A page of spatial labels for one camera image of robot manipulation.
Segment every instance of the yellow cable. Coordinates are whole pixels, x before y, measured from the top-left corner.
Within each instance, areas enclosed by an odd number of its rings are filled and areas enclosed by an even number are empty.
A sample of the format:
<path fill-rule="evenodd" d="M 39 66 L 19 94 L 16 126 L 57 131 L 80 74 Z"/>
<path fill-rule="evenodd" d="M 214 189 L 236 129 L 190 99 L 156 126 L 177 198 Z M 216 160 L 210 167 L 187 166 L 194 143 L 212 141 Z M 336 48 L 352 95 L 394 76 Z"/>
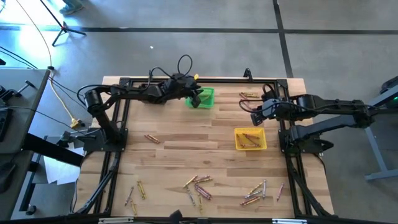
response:
<path fill-rule="evenodd" d="M 73 118 L 72 114 L 70 113 L 70 111 L 68 110 L 67 106 L 65 105 L 63 100 L 60 98 L 60 96 L 58 95 L 57 91 L 55 91 L 54 85 L 53 85 L 53 81 L 52 81 L 53 79 L 54 79 L 54 75 L 51 76 L 51 81 L 50 81 L 52 91 L 54 92 L 54 94 L 58 98 L 58 100 L 60 100 L 62 106 L 65 108 L 65 110 L 69 114 L 70 119 L 74 120 L 74 118 Z"/>
<path fill-rule="evenodd" d="M 51 52 L 50 52 L 50 48 L 49 45 L 47 44 L 47 41 L 45 41 L 45 38 L 43 36 L 43 34 L 41 33 L 40 29 L 37 27 L 37 25 L 35 24 L 35 22 L 33 21 L 33 19 L 30 17 L 30 15 L 26 12 L 26 10 L 24 9 L 24 7 L 20 4 L 20 2 L 18 0 L 16 0 L 18 2 L 18 5 L 22 8 L 22 10 L 25 12 L 25 14 L 27 15 L 27 17 L 30 19 L 30 21 L 33 23 L 33 25 L 36 27 L 37 31 L 39 32 L 39 34 L 42 36 L 42 39 L 44 41 L 44 44 L 47 48 L 47 51 L 49 52 L 49 58 L 50 58 L 50 66 L 52 67 L 52 59 L 51 59 Z M 53 86 L 53 76 L 51 76 L 51 89 L 54 92 L 55 96 L 58 98 L 58 100 L 60 100 L 62 106 L 65 108 L 65 110 L 67 111 L 67 113 L 69 114 L 70 118 L 72 119 L 72 124 L 70 125 L 71 128 L 75 128 L 76 126 L 79 125 L 79 120 L 76 120 L 72 114 L 70 113 L 70 111 L 68 110 L 67 106 L 65 105 L 65 103 L 62 101 L 62 99 L 60 98 L 60 96 L 58 96 L 58 93 L 55 91 L 54 86 Z"/>

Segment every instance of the black cable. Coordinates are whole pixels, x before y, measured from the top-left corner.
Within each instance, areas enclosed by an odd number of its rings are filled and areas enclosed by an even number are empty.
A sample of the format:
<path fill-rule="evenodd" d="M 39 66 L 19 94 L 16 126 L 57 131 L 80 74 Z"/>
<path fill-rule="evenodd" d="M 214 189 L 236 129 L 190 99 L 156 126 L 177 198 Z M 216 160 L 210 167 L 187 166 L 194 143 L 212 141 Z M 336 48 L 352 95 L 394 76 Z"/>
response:
<path fill-rule="evenodd" d="M 314 155 L 316 158 L 318 158 L 319 161 L 322 163 L 322 165 L 323 165 L 323 170 L 325 171 L 325 174 L 326 174 L 326 165 L 325 165 L 325 162 L 322 160 L 322 158 L 321 158 L 318 154 L 313 153 L 313 155 Z"/>
<path fill-rule="evenodd" d="M 150 81 L 152 80 L 152 76 L 153 76 L 152 72 L 153 72 L 153 69 L 149 70 L 147 86 L 144 89 L 142 89 L 140 92 L 143 92 L 143 91 L 145 91 L 145 90 L 147 90 L 149 88 Z"/>
<path fill-rule="evenodd" d="M 75 91 L 73 91 L 73 90 L 71 90 L 71 89 L 69 89 L 69 88 L 63 86 L 61 83 L 57 82 L 54 78 L 49 77 L 49 80 L 51 80 L 51 81 L 55 82 L 56 84 L 60 85 L 62 88 L 66 89 L 66 90 L 68 90 L 68 91 L 70 91 L 70 92 L 72 92 L 72 93 L 74 93 L 74 94 L 77 94 L 77 92 L 75 92 Z"/>
<path fill-rule="evenodd" d="M 1 47 L 1 46 L 0 46 L 0 48 L 3 49 L 3 50 L 5 50 L 6 52 L 8 52 L 8 53 L 10 53 L 10 54 L 15 55 L 16 57 L 19 57 L 20 59 L 22 59 L 23 61 L 25 61 L 26 63 L 28 63 L 28 64 L 30 65 L 30 67 L 34 67 L 34 68 L 37 69 L 36 66 L 34 66 L 32 63 L 30 63 L 28 60 L 26 60 L 26 59 L 22 58 L 21 56 L 19 56 L 18 54 L 15 54 L 14 52 L 11 52 L 10 50 L 5 49 L 4 47 Z"/>
<path fill-rule="evenodd" d="M 180 72 L 180 62 L 181 62 L 181 59 L 183 59 L 184 57 L 188 57 L 191 60 L 191 65 L 189 66 L 188 71 L 184 74 L 184 76 L 185 76 L 185 75 L 188 75 L 188 73 L 191 71 L 191 68 L 192 68 L 192 65 L 193 65 L 193 60 L 192 60 L 191 56 L 189 56 L 187 54 L 181 56 L 180 59 L 178 60 L 178 63 L 177 63 L 177 71 L 179 72 L 179 74 L 182 74 Z"/>
<path fill-rule="evenodd" d="M 267 92 L 266 92 L 266 86 L 268 86 L 268 88 L 271 89 L 271 92 L 272 92 L 272 94 L 274 95 L 274 98 L 277 98 L 276 92 L 275 92 L 275 90 L 273 89 L 273 87 L 272 87 L 270 84 L 264 84 L 264 85 L 262 86 L 262 91 L 264 92 L 264 94 L 267 93 Z"/>
<path fill-rule="evenodd" d="M 77 100 L 73 99 L 65 90 L 63 90 L 63 88 L 61 88 L 58 84 L 53 83 L 55 86 L 57 86 L 61 91 L 63 91 L 71 100 L 73 100 L 75 103 L 77 103 L 79 106 L 81 106 L 84 110 L 86 110 L 87 108 L 85 108 L 83 105 L 81 105 L 79 102 L 77 102 Z"/>
<path fill-rule="evenodd" d="M 44 113 L 42 113 L 42 112 L 39 112 L 39 111 L 37 111 L 37 110 L 34 110 L 34 109 L 32 109 L 32 108 L 27 108 L 27 107 L 23 107 L 23 106 L 6 106 L 6 107 L 15 108 L 15 109 L 26 109 L 26 110 L 34 111 L 34 112 L 39 113 L 39 114 L 41 114 L 41 115 L 43 115 L 43 116 L 45 116 L 45 117 L 47 117 L 47 118 L 49 118 L 49 119 L 51 119 L 51 120 L 53 120 L 53 121 L 56 121 L 56 122 L 58 122 L 58 123 L 60 123 L 60 124 L 63 124 L 63 125 L 65 125 L 66 127 L 70 128 L 70 129 L 73 129 L 73 130 L 77 131 L 77 132 L 80 133 L 80 134 L 84 134 L 84 133 L 81 132 L 81 131 L 78 131 L 78 130 L 76 130 L 76 129 L 74 129 L 74 128 L 71 128 L 69 125 L 65 124 L 64 122 L 61 122 L 61 121 L 59 121 L 59 120 L 57 120 L 57 119 L 55 119 L 55 118 L 52 118 L 52 117 L 50 117 L 50 116 L 48 116 L 48 115 L 46 115 L 46 114 L 44 114 Z"/>
<path fill-rule="evenodd" d="M 25 62 L 23 62 L 23 61 L 21 61 L 21 60 L 18 60 L 18 59 L 16 59 L 16 58 L 14 58 L 14 57 L 11 56 L 10 54 L 7 54 L 7 53 L 5 53 L 5 52 L 2 51 L 2 50 L 0 50 L 0 52 L 3 53 L 3 54 L 5 54 L 5 55 L 8 55 L 9 57 L 13 58 L 14 60 L 16 60 L 16 61 L 18 61 L 18 62 L 20 62 L 20 63 L 24 63 L 24 64 L 27 65 L 29 68 L 34 69 L 32 66 L 28 65 L 27 63 L 25 63 Z"/>
<path fill-rule="evenodd" d="M 169 75 L 165 70 L 163 70 L 163 68 L 160 68 L 158 66 L 154 67 L 151 71 L 150 71 L 150 75 L 153 77 L 154 76 L 154 70 L 155 69 L 159 69 L 160 71 L 162 71 L 164 74 L 166 74 L 168 77 L 173 78 L 171 75 Z"/>

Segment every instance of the green bin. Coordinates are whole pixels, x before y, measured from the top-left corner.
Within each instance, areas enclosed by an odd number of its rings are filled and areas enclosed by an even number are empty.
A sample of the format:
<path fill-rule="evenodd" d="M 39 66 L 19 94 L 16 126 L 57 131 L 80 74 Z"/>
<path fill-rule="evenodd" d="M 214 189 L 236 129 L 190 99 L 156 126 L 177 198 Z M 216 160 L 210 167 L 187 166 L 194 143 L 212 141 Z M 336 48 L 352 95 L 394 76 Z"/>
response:
<path fill-rule="evenodd" d="M 214 89 L 213 88 L 205 88 L 205 87 L 203 87 L 203 88 L 201 88 L 201 90 L 203 90 L 203 92 L 201 92 L 199 94 L 199 98 L 201 100 L 201 103 L 199 104 L 198 108 L 207 108 L 207 109 L 212 108 L 213 105 L 214 105 Z M 190 98 L 187 98 L 185 100 L 185 104 L 189 108 L 193 108 Z"/>

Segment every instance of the gray concrete floor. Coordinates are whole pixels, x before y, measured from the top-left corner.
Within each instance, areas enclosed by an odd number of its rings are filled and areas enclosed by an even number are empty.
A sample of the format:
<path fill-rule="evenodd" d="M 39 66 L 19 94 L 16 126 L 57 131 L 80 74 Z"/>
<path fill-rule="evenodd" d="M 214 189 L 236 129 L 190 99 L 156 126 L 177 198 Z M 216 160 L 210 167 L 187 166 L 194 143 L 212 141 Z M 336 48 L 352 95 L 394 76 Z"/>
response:
<path fill-rule="evenodd" d="M 0 14 L 0 25 L 30 24 L 26 16 L 13 16 L 23 12 L 13 1 L 9 2 Z M 38 24 L 54 25 L 42 6 L 32 2 L 21 0 Z M 276 28 L 271 0 L 84 0 L 83 3 L 86 9 L 65 18 L 70 25 Z M 396 1 L 280 0 L 279 4 L 286 29 L 397 29 Z M 53 0 L 49 5 L 56 10 L 62 2 Z M 49 44 L 56 34 L 44 32 Z M 369 101 L 378 95 L 384 81 L 397 75 L 397 35 L 292 34 L 286 35 L 286 39 L 294 77 L 304 78 L 311 94 Z M 40 68 L 49 65 L 47 49 L 33 27 L 0 30 L 0 45 Z M 86 37 L 62 35 L 56 47 L 50 46 L 50 51 L 57 69 L 56 79 L 74 90 L 101 83 L 104 75 L 147 75 L 154 66 L 172 72 L 183 54 L 193 57 L 192 71 L 202 76 L 240 77 L 249 67 L 255 77 L 286 77 L 278 34 L 89 32 Z M 9 66 L 21 66 L 7 56 L 1 57 Z M 61 95 L 77 118 L 91 121 L 82 108 Z M 39 111 L 70 122 L 49 88 L 43 99 Z M 393 127 L 396 118 L 389 118 Z M 375 124 L 374 129 L 377 136 L 384 136 L 385 142 L 390 142 L 381 148 L 387 165 L 393 169 L 398 168 L 398 151 L 394 151 L 393 132 L 383 131 L 387 123 Z M 61 124 L 37 115 L 30 132 L 38 136 L 57 135 L 64 129 Z M 364 131 L 341 129 L 324 134 L 323 138 L 335 143 L 324 156 L 335 213 L 345 218 L 398 222 L 398 177 L 373 182 L 364 179 L 365 174 L 379 171 Z M 72 193 L 72 184 L 37 186 L 32 203 L 39 211 L 34 217 L 68 213 Z M 12 218 L 28 217 L 16 210 Z"/>

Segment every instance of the yellow bin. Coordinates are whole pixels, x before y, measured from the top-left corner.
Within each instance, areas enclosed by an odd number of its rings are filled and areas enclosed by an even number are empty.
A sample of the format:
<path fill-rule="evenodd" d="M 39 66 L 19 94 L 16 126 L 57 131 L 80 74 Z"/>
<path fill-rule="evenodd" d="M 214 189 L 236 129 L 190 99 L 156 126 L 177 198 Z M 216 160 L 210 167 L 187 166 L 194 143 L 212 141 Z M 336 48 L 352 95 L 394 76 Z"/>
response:
<path fill-rule="evenodd" d="M 237 150 L 267 149 L 264 128 L 235 128 L 234 134 Z"/>

